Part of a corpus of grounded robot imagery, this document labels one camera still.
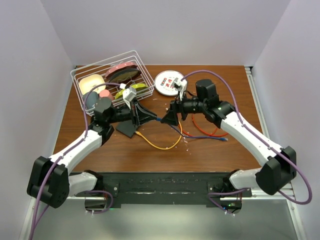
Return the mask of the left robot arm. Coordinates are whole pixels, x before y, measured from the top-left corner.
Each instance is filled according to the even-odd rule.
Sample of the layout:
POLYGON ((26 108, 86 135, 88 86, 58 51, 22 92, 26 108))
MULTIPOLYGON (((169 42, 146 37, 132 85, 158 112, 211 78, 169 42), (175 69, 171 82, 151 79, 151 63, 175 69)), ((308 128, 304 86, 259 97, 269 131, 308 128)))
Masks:
POLYGON ((103 97, 97 100, 91 123, 69 146, 50 157, 38 157, 33 164, 27 194, 50 207, 60 207, 67 197, 88 192, 99 196, 104 190, 103 178, 94 171, 70 175, 91 152, 103 146, 114 132, 113 123, 131 121, 135 127, 156 120, 157 115, 137 99, 129 105, 115 107, 103 97))

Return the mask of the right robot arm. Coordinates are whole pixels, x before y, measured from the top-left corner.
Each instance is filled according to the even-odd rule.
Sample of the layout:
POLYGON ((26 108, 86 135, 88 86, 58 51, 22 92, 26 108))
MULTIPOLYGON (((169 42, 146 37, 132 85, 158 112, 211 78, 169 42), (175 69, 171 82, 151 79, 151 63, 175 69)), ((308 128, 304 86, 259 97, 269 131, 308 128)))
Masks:
POLYGON ((235 170, 223 183, 223 192, 230 197, 244 188, 260 188, 274 195, 297 175, 292 164, 297 162, 296 151, 282 147, 268 139, 249 124, 227 101, 221 101, 215 84, 210 79, 198 80, 196 96, 179 98, 170 102, 169 110, 161 123, 172 126, 179 124, 178 114, 185 120, 188 114, 203 114, 217 128, 227 132, 241 143, 257 160, 259 168, 235 170))

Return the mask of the black network switch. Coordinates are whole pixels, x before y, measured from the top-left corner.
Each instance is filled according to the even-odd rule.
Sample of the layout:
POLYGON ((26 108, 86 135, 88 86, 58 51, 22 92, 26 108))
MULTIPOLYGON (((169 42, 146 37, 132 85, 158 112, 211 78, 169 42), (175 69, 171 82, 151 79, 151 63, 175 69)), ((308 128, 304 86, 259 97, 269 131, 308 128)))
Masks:
POLYGON ((128 120, 128 121, 120 122, 115 129, 119 133, 131 139, 134 136, 138 127, 135 126, 130 120, 128 120))

